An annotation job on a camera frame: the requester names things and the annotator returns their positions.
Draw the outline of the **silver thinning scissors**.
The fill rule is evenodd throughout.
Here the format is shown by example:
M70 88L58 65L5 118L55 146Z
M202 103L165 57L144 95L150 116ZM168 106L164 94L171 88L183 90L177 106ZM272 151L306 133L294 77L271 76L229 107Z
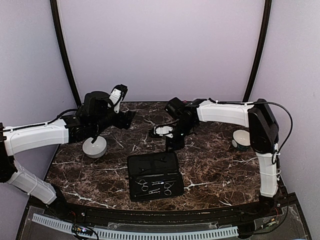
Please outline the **silver thinning scissors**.
M172 195L172 191L170 190L170 188L174 185L174 180L171 181L155 181L152 182L151 185L155 186L155 185L163 185L164 191L163 193L166 196L171 196Z

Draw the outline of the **black zippered tool case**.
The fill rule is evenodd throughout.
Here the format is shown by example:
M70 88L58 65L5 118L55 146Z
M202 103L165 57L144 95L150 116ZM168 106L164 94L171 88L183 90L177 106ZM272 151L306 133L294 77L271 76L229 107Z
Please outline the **black zippered tool case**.
M165 157L167 163L156 161L150 163L149 160ZM139 168L151 170L139 173ZM183 177L179 170L178 157L175 152L156 152L148 154L130 155L127 157L127 171L129 195L132 202L145 202L158 199L174 198L184 194ZM142 191L141 186L135 181L144 179L148 182L148 190ZM164 186L152 185L157 181L174 181L170 188L172 195L164 194Z

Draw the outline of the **silver straight scissors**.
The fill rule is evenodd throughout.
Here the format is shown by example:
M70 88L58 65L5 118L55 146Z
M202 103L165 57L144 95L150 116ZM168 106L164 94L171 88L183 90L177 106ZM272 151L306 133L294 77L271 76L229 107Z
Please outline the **silver straight scissors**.
M140 185L143 192L146 192L149 189L148 182L144 179L136 180L135 183Z

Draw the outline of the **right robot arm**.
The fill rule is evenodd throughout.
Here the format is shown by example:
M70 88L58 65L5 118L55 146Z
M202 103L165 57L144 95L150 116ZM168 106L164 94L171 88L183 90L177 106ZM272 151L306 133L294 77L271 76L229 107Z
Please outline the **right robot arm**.
M255 152L260 172L260 195L264 198L255 205L255 213L266 217L275 208L273 198L280 179L279 124L270 108L272 102L263 98L251 102L219 101L197 98L183 102L172 98L165 111L175 120L149 130L151 138L165 138L165 149L177 151L185 146L185 137L201 122L219 122L248 128L249 145Z

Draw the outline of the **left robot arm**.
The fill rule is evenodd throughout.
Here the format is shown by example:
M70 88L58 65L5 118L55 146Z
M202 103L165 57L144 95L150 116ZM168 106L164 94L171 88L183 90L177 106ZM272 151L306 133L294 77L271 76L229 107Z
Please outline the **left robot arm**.
M0 127L0 181L31 195L46 205L60 218L71 213L64 196L53 186L22 167L14 155L51 145L74 144L88 140L94 145L100 134L113 126L129 129L135 113L121 111L120 105L128 92L127 86L116 85L111 93L87 93L77 109L68 109L47 122L17 127Z

